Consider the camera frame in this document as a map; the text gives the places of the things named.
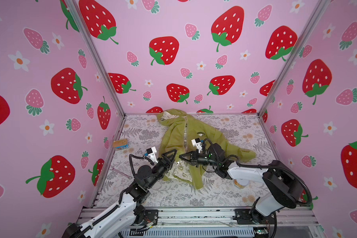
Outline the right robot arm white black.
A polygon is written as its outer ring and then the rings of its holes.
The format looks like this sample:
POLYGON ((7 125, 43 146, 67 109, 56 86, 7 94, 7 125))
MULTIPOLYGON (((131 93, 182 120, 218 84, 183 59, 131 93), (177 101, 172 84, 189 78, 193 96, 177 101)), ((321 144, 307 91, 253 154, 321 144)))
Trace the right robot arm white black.
POLYGON ((179 158, 191 166, 211 166, 213 172, 223 179, 237 180, 241 183, 255 181, 263 183, 269 193, 254 201, 245 215, 236 220, 265 223, 275 218, 276 212, 283 208, 294 209, 298 205, 312 204, 312 195, 306 183, 281 161, 273 160, 268 165, 242 164, 236 155, 226 155, 219 144, 208 148, 202 143, 195 151, 181 154, 179 158))

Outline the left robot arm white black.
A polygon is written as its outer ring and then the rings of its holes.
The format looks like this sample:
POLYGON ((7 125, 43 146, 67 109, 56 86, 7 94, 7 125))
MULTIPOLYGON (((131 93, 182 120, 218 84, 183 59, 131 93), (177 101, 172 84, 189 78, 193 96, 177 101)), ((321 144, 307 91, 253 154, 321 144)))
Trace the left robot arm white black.
POLYGON ((119 200, 93 219, 81 225, 69 225, 64 238, 113 238, 122 229, 143 222, 145 208, 142 205, 152 188, 172 168, 177 150, 173 149, 152 160, 146 156, 129 155, 134 181, 122 190, 119 200))

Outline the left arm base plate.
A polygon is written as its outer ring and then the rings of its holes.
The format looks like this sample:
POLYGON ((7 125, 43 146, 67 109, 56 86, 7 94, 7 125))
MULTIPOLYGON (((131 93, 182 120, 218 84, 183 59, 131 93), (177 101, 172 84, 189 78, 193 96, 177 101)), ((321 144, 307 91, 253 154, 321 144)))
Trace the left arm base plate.
POLYGON ((159 210, 147 209, 136 216, 133 226, 157 225, 159 210))

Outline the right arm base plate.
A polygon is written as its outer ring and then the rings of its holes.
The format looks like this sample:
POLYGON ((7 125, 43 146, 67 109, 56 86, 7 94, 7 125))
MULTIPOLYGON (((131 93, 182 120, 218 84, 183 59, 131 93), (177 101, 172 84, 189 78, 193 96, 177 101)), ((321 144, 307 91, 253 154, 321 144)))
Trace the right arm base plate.
POLYGON ((276 219, 274 215, 263 216, 260 213, 250 209, 236 209, 233 220, 239 225, 274 225, 276 219))

